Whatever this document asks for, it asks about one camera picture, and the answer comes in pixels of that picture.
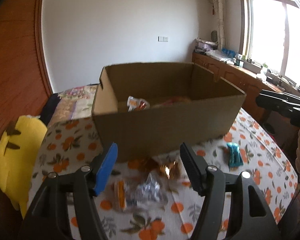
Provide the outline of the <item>wooden headboard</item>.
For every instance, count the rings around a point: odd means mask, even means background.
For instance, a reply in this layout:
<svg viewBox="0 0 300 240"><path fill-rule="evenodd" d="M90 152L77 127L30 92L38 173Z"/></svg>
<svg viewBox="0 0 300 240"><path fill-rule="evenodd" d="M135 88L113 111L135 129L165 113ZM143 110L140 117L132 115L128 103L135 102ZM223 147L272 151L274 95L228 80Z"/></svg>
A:
<svg viewBox="0 0 300 240"><path fill-rule="evenodd" d="M0 0L0 138L21 115L39 115L52 94L42 42L43 0Z"/></svg>

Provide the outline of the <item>teal small snack packet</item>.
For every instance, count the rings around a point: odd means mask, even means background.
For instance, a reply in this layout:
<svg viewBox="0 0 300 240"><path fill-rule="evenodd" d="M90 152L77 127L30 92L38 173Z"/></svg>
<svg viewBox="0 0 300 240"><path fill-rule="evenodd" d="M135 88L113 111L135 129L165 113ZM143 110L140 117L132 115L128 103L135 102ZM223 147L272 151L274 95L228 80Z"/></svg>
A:
<svg viewBox="0 0 300 240"><path fill-rule="evenodd" d="M229 168L238 168L243 166L243 160L240 153L239 145L234 142L228 142L227 148L229 150Z"/></svg>

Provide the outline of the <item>chicken feet snack packet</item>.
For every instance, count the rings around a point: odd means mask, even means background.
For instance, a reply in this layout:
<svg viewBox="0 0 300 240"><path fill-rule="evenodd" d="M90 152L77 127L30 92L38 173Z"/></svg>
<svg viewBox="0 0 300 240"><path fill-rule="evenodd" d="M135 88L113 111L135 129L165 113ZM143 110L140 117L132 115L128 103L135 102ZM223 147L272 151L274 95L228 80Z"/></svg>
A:
<svg viewBox="0 0 300 240"><path fill-rule="evenodd" d="M145 99L137 99L133 96L129 96L127 99L127 107L129 112L141 111L149 109L150 104Z"/></svg>

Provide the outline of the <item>window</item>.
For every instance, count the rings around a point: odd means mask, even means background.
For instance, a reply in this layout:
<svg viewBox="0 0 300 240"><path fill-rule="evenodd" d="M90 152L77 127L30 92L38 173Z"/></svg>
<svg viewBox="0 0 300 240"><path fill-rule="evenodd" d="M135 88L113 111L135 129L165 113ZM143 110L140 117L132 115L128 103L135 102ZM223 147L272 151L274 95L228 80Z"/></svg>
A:
<svg viewBox="0 0 300 240"><path fill-rule="evenodd" d="M241 0L242 53L300 91L300 0Z"/></svg>

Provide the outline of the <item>golden brown candy wrapper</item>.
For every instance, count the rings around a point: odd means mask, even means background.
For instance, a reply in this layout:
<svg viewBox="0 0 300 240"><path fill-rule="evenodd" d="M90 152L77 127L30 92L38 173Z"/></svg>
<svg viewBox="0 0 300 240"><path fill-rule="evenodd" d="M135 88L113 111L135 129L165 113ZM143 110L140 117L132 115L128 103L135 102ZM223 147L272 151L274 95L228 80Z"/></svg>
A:
<svg viewBox="0 0 300 240"><path fill-rule="evenodd" d="M142 159L139 162L138 171L147 173L156 171L159 176L166 177L169 180L181 178L180 160L178 158L163 162L154 158Z"/></svg>

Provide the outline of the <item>yellow plush toy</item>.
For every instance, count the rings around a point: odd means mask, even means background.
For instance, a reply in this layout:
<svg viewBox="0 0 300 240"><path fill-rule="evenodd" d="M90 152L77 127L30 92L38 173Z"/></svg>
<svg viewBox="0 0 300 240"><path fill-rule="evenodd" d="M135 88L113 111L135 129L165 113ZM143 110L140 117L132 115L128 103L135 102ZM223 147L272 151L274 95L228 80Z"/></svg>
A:
<svg viewBox="0 0 300 240"><path fill-rule="evenodd" d="M47 127L38 118L22 115L0 139L0 189L25 217L32 172Z"/></svg>

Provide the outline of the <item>white wall switch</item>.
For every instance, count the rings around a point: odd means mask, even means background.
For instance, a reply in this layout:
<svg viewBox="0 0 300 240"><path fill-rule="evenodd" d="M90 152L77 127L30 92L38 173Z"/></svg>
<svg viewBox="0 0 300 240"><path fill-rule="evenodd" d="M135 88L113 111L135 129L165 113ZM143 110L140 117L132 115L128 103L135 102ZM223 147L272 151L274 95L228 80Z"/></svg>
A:
<svg viewBox="0 0 300 240"><path fill-rule="evenodd" d="M159 36L158 37L158 42L168 42L169 38L165 36Z"/></svg>

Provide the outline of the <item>brown cardboard box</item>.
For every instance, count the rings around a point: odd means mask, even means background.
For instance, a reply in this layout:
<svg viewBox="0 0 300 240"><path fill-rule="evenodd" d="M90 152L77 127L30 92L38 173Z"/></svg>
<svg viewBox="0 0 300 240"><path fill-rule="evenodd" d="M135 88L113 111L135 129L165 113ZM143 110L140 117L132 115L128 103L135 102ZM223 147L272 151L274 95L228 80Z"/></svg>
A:
<svg viewBox="0 0 300 240"><path fill-rule="evenodd" d="M129 112L129 96L149 109ZM244 101L245 92L194 63L115 64L102 69L92 115L102 146L116 143L123 163L225 135Z"/></svg>

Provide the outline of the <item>floral quilt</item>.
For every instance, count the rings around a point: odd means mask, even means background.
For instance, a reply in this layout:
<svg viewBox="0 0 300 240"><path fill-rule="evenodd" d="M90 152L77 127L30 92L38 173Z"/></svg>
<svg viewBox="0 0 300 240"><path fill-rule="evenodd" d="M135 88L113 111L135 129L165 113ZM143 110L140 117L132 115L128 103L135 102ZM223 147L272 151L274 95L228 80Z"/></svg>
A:
<svg viewBox="0 0 300 240"><path fill-rule="evenodd" d="M58 93L57 99L60 101L48 126L61 121L90 117L97 87L98 85L87 85Z"/></svg>

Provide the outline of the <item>silver crumpled snack packet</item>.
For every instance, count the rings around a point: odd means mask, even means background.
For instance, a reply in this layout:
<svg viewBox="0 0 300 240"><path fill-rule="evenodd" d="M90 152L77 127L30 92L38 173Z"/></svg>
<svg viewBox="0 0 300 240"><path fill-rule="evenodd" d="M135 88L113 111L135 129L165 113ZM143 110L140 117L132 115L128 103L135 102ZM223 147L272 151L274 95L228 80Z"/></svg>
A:
<svg viewBox="0 0 300 240"><path fill-rule="evenodd" d="M136 184L134 189L132 189L130 199L139 207L164 206L168 201L159 177L155 172L150 172L144 181Z"/></svg>

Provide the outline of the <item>wooden cabinet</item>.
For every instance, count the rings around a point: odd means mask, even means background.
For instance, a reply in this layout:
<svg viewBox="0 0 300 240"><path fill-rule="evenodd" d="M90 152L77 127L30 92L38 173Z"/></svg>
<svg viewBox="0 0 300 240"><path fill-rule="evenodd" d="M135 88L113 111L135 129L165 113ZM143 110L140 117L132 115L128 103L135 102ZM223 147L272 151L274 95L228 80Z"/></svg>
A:
<svg viewBox="0 0 300 240"><path fill-rule="evenodd" d="M246 93L243 109L248 112L259 124L263 124L270 116L270 111L258 107L256 97L261 90L271 90L281 93L275 85L257 79L256 74L236 66L217 61L206 55L192 53L192 62L212 71L217 77L222 77Z"/></svg>

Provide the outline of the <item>orange stripe white snack packet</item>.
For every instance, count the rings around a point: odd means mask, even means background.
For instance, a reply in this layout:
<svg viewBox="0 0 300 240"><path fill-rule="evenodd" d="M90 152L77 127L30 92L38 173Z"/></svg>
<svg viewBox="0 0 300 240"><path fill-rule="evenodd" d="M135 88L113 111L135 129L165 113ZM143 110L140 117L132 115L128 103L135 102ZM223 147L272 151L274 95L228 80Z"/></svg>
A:
<svg viewBox="0 0 300 240"><path fill-rule="evenodd" d="M124 180L119 180L114 183L114 197L116 208L121 211L127 211L127 196L126 193L126 182Z"/></svg>

